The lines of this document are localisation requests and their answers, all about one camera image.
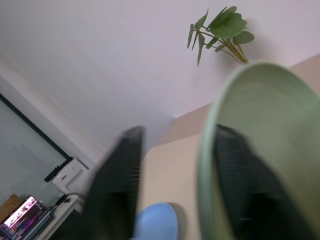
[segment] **cable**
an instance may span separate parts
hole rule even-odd
[[[61,197],[59,197],[59,199],[55,202],[55,204],[54,204],[53,206],[50,206],[50,207],[48,207],[47,209],[48,209],[50,212],[53,213],[61,203],[64,203],[64,202],[65,202],[67,196],[68,196],[68,195],[63,194]]]
[[[72,195],[76,195],[76,196],[82,198],[84,201],[87,201],[87,197],[83,196],[82,194],[80,194],[78,192],[71,192],[71,193],[67,194],[66,197],[69,197],[69,196],[72,196]]]

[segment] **plant leaf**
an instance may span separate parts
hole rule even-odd
[[[218,46],[214,51],[215,52],[220,52],[224,47],[225,47],[225,45],[222,44],[222,45]]]
[[[205,45],[205,37],[199,33],[199,53],[198,53],[198,67],[199,67],[199,63],[200,63],[200,58],[201,58],[201,53],[202,53],[202,48],[204,47]]]
[[[198,37],[198,35],[199,35],[199,33],[198,33],[198,32],[196,32],[195,37],[194,37],[194,42],[193,42],[193,45],[192,45],[192,49],[191,49],[191,50],[193,50],[193,49],[194,49],[194,47],[195,47],[195,44],[196,44],[196,41],[197,41],[197,37]]]
[[[247,44],[252,42],[255,39],[255,36],[248,31],[243,31],[237,36],[233,37],[233,44],[240,45],[240,44]]]
[[[209,25],[210,32],[218,38],[228,39],[240,34],[246,27],[247,22],[239,13],[230,13],[226,19],[219,24]]]
[[[187,48],[189,48],[191,40],[192,40],[192,35],[194,33],[195,30],[195,26],[193,24],[190,25],[190,31],[189,31],[189,37],[188,37],[188,46]]]
[[[217,27],[217,26],[223,24],[223,21],[224,21],[225,19],[227,19],[230,14],[235,13],[236,10],[237,10],[237,7],[236,7],[236,6],[231,6],[231,7],[229,7],[227,10],[226,10],[226,8],[227,8],[227,7],[225,7],[225,8],[213,19],[213,21],[209,24],[209,28],[210,28],[210,27],[213,27],[213,28],[214,28],[214,27]]]
[[[237,11],[237,7],[236,6],[231,6],[227,10],[225,10],[222,15],[224,15],[224,17],[227,17],[229,14],[233,14],[236,11]]]
[[[222,11],[219,12],[219,14],[218,14],[217,16],[215,16],[215,18],[210,22],[209,26],[210,26],[211,24],[213,24],[213,23],[217,20],[217,18],[220,17],[220,15],[224,12],[224,10],[226,10],[226,8],[227,8],[227,6],[226,6],[224,9],[222,9]]]
[[[206,45],[206,49],[209,49],[218,41],[217,37],[212,38],[212,40]]]
[[[195,23],[194,25],[195,29],[200,30],[200,28],[204,25],[208,16],[208,12],[209,12],[209,9],[206,11],[206,14]]]

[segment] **blue object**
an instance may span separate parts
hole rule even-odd
[[[178,240],[179,223],[175,210],[166,203],[156,203],[141,211],[135,220],[132,240]]]

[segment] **plant stem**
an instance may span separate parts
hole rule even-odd
[[[244,53],[244,51],[242,50],[242,47],[241,47],[241,45],[240,44],[238,44],[237,43],[237,41],[234,39],[234,42],[235,42],[235,44],[236,44],[236,46],[238,47],[238,49],[240,50],[240,52],[242,53],[242,56],[244,57],[244,59],[247,61],[247,63],[249,62],[248,61],[248,59],[247,59],[247,57],[246,57],[246,55],[245,55],[245,53]]]
[[[233,57],[238,63],[240,63],[241,65],[243,65],[243,63],[242,62],[240,62],[238,59],[236,59],[235,58],[235,56],[233,56],[232,54],[230,54],[229,52],[227,52],[227,51],[225,51],[225,50],[223,50],[223,49],[221,49],[221,51],[222,52],[225,52],[226,54],[229,54],[231,57]]]
[[[209,31],[209,28],[205,27],[205,26],[202,26],[205,30]]]
[[[223,44],[234,54],[236,57],[243,63],[246,64],[248,60],[246,60],[240,52],[235,48],[235,46],[231,43],[228,42],[228,40],[223,39],[222,40]]]
[[[220,43],[222,43],[223,45],[225,45],[225,43],[224,43],[220,38],[218,38],[218,41],[219,41]]]
[[[213,36],[213,35],[211,35],[211,34],[209,34],[209,33],[206,33],[206,32],[204,32],[204,31],[200,31],[200,30],[195,30],[195,31],[198,32],[198,33],[200,33],[200,34],[204,34],[204,35],[210,36],[210,37],[212,37],[212,38],[215,37],[215,36]]]

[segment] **electronic device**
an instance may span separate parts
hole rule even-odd
[[[88,173],[88,169],[74,157],[72,161],[67,163],[61,171],[54,177],[53,184],[63,193],[69,194],[74,192],[75,186],[80,178]]]
[[[53,220],[53,214],[29,195],[0,223],[0,240],[32,240]]]

